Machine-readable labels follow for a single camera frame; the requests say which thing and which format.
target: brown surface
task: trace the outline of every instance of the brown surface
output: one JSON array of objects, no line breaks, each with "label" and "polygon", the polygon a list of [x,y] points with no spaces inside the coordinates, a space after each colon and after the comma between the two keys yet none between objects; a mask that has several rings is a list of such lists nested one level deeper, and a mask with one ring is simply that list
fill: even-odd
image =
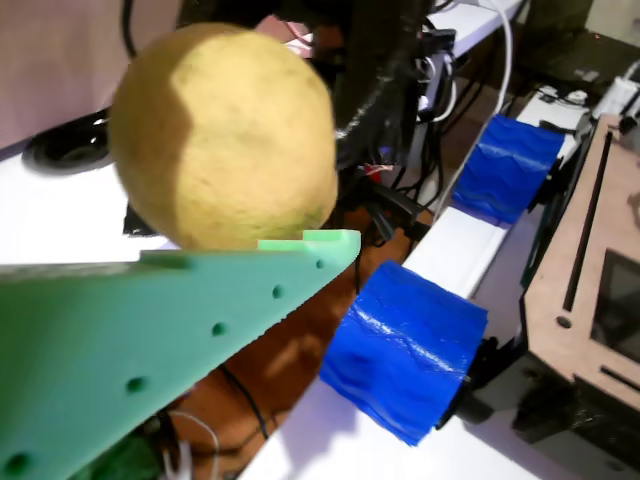
[{"label": "brown surface", "polygon": [[[636,194],[640,185],[639,158],[615,141],[609,153],[575,303],[571,312],[562,308],[604,139],[609,125],[617,125],[616,120],[600,121],[571,202],[525,295],[525,307],[532,352],[566,378],[580,376],[640,409],[640,395],[635,390],[600,372],[604,365],[640,383],[640,365],[590,339],[606,250],[640,259],[640,230],[627,204],[629,196]],[[567,317],[572,327],[559,326],[556,322],[559,315]]]},{"label": "brown surface", "polygon": [[[363,230],[367,224],[366,214],[347,217],[349,228]],[[385,260],[401,263],[408,243],[399,233],[382,248],[367,248],[360,266],[363,282]],[[351,266],[281,323],[226,362],[228,369],[254,396],[265,419],[277,412],[288,412],[298,401],[316,376],[335,329],[354,298],[354,268]],[[211,426],[223,449],[241,445],[250,438],[237,455],[221,457],[221,472],[241,470],[264,443],[246,399],[229,386],[219,370],[199,382],[181,408]],[[276,421],[281,423],[286,416],[287,413],[280,413],[276,415]],[[211,444],[207,433],[189,420],[178,419],[176,425],[184,438],[199,444]],[[275,429],[272,420],[268,427],[270,432]],[[210,460],[200,462],[197,480],[209,478],[210,469]]]}]

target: wire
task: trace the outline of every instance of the wire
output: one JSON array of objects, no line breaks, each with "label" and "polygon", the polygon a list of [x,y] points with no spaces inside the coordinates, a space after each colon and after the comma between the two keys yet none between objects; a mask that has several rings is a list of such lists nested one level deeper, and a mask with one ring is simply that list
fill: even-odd
[{"label": "wire", "polygon": [[511,31],[511,24],[507,17],[504,8],[496,0],[487,0],[489,4],[498,12],[500,19],[502,20],[502,27],[504,29],[504,46],[505,46],[505,66],[504,76],[502,78],[502,86],[500,87],[500,93],[498,94],[498,103],[494,110],[494,115],[499,114],[502,111],[504,105],[504,99],[507,96],[507,89],[509,88],[509,82],[511,81],[511,69],[513,65],[513,33]]},{"label": "wire", "polygon": [[214,432],[209,425],[204,423],[195,415],[191,415],[190,413],[183,412],[182,410],[173,410],[169,412],[169,415],[187,418],[192,422],[197,423],[198,425],[200,425],[200,427],[202,427],[204,430],[209,432],[209,435],[211,435],[211,439],[213,440],[213,446],[215,448],[214,450],[215,454],[213,455],[213,465],[211,466],[211,480],[217,480],[218,475],[220,474],[220,456],[218,454],[218,451],[220,450],[220,441],[218,440],[218,436],[216,435],[216,432]]},{"label": "wire", "polygon": [[[500,19],[502,20],[502,26],[504,28],[504,43],[505,43],[506,58],[505,58],[504,77],[502,79],[502,86],[500,87],[500,93],[498,94],[498,102],[496,103],[496,108],[493,112],[494,115],[497,115],[502,111],[502,106],[504,105],[504,99],[507,94],[507,88],[509,87],[509,81],[511,80],[511,67],[513,62],[513,34],[511,32],[511,24],[509,23],[509,18],[507,17],[507,14],[505,13],[502,6],[498,5],[498,3],[495,0],[487,0],[487,2],[489,2],[493,6],[493,8],[498,12],[498,15],[500,15]],[[474,142],[474,145],[482,137],[482,134],[484,133],[485,129],[491,122],[492,118],[493,116],[490,117],[482,126],[482,129],[480,130],[480,134],[478,135],[478,139],[476,140],[476,142]],[[449,193],[453,189],[453,186],[458,181],[458,178],[460,177],[460,174],[464,170],[464,167],[467,165],[467,162],[471,157],[472,151],[473,151],[473,148],[469,151],[464,161],[460,164],[456,172],[453,174],[453,177],[451,177],[451,180],[447,184],[447,187],[442,192],[440,201],[438,202],[438,206],[436,207],[436,211],[433,215],[434,223],[437,222],[438,219],[440,218],[440,215],[442,214],[442,209],[444,208],[444,204],[447,201],[447,197],[449,196]]]},{"label": "wire", "polygon": [[360,258],[362,257],[362,249],[363,245],[360,247],[360,251],[358,252],[358,256],[356,257],[356,261],[353,262],[353,267],[355,269],[355,276],[353,277],[353,284],[356,288],[356,295],[360,295]]},{"label": "wire", "polygon": [[453,118],[453,120],[449,120],[446,123],[446,125],[444,125],[443,130],[442,130],[442,134],[443,135],[447,135],[453,129],[453,127],[455,127],[457,125],[457,123],[464,117],[464,115],[469,111],[469,109],[473,106],[473,104],[478,100],[478,98],[482,94],[482,91],[483,91],[485,85],[487,84],[487,80],[489,79],[489,75],[491,75],[491,72],[493,70],[493,64],[495,63],[495,57],[496,57],[495,52],[496,52],[497,47],[498,47],[497,42],[494,41],[493,48],[491,48],[491,51],[489,52],[489,54],[483,59],[482,63],[480,64],[480,67],[478,69],[476,69],[476,71],[471,75],[471,78],[476,78],[478,75],[482,75],[482,76],[481,76],[479,82],[477,82],[477,83],[475,81],[469,80],[469,83],[466,85],[464,91],[462,92],[462,94],[458,98],[458,105],[457,106],[462,105],[462,102],[464,101],[464,98],[471,91],[471,88],[474,85],[478,85],[478,88],[474,92],[474,94],[471,97],[471,99],[464,106],[464,108],[462,108],[462,110],[460,110],[456,114],[456,116]]},{"label": "wire", "polygon": [[287,30],[289,30],[291,35],[296,37],[296,40],[298,40],[303,45],[306,45],[307,47],[311,46],[311,42],[306,38],[304,38],[304,35],[302,35],[302,32],[300,32],[300,30],[298,30],[291,22],[282,22],[282,23],[284,23],[284,26],[287,27]]},{"label": "wire", "polygon": [[242,392],[242,394],[246,397],[247,401],[249,402],[249,406],[251,407],[251,410],[253,410],[253,413],[258,419],[258,424],[260,425],[260,431],[262,432],[262,436],[264,437],[265,440],[268,440],[269,432],[267,431],[267,423],[264,421],[264,417],[260,413],[258,404],[249,393],[249,390],[247,390],[247,388],[240,382],[240,380],[238,380],[237,377],[233,373],[231,373],[224,364],[220,365],[220,370],[222,370],[222,373],[224,373],[225,377],[227,377],[227,380],[229,381],[229,383],[238,387]]},{"label": "wire", "polygon": [[456,107],[456,99],[457,99],[456,79],[454,78],[453,67],[451,66],[453,64],[453,58],[450,55],[448,56],[448,58],[449,58],[449,61],[446,62],[445,65],[447,69],[447,75],[449,75],[449,78],[451,79],[451,97],[449,99],[449,105],[447,106],[447,109],[445,110],[445,112],[442,115],[434,118],[431,121],[431,123],[438,123],[447,119],[449,115],[451,115],[451,112],[453,112],[453,109]]},{"label": "wire", "polygon": [[456,0],[445,0],[440,5],[436,5],[435,7],[433,7],[433,9],[431,10],[431,13],[439,13],[442,10],[444,10],[445,8],[447,8],[450,5],[452,5],[453,3],[455,3],[455,1]]},{"label": "wire", "polygon": [[124,48],[127,51],[129,59],[135,58],[138,55],[136,47],[131,37],[131,13],[133,12],[133,0],[122,0],[122,12],[120,16],[120,29],[122,33],[122,41],[124,42]]}]

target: electronics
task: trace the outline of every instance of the electronics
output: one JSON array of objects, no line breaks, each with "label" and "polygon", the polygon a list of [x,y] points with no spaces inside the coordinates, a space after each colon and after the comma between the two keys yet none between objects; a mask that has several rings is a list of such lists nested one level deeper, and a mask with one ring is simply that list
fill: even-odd
[{"label": "electronics", "polygon": [[640,49],[586,30],[593,0],[531,0],[519,66],[556,88],[602,97]]}]

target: yellow ball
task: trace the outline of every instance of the yellow ball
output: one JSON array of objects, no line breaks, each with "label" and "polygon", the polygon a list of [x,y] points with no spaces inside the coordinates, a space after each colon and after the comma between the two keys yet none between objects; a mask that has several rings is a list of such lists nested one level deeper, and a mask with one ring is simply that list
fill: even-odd
[{"label": "yellow ball", "polygon": [[323,81],[274,39],[196,24],[145,49],[110,149],[133,208],[183,248],[252,248],[321,226],[337,195]]}]

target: hole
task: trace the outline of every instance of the hole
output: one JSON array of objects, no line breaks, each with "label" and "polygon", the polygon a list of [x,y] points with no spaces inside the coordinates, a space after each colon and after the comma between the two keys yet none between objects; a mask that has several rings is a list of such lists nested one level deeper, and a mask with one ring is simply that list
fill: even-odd
[{"label": "hole", "polygon": [[282,295],[284,294],[282,287],[280,285],[276,285],[275,287],[273,287],[273,298],[281,298]]},{"label": "hole", "polygon": [[132,378],[127,382],[128,393],[140,393],[147,388],[147,379],[145,377]]},{"label": "hole", "polygon": [[614,380],[617,380],[618,382],[626,385],[627,387],[631,388],[632,390],[635,390],[636,392],[640,393],[640,385],[638,385],[637,383],[633,382],[632,380],[629,380],[627,377],[624,377],[622,375],[620,375],[617,372],[614,372],[613,370],[611,370],[610,368],[605,367],[604,365],[602,365],[600,367],[600,371],[602,373],[604,373],[605,375],[613,378]]},{"label": "hole", "polygon": [[558,325],[560,325],[562,328],[571,328],[571,320],[569,320],[567,317],[559,316],[558,318],[556,318],[556,322],[558,322]]},{"label": "hole", "polygon": [[542,378],[542,376],[532,368],[524,368],[522,370],[522,375],[524,375],[524,378],[526,378],[527,380],[531,380],[534,382],[537,382]]},{"label": "hole", "polygon": [[17,477],[28,470],[30,463],[31,459],[29,455],[26,453],[18,453],[5,463],[4,472],[9,476]]},{"label": "hole", "polygon": [[217,337],[218,335],[222,335],[224,333],[227,333],[227,326],[224,323],[216,323],[211,329],[211,334],[214,337]]}]

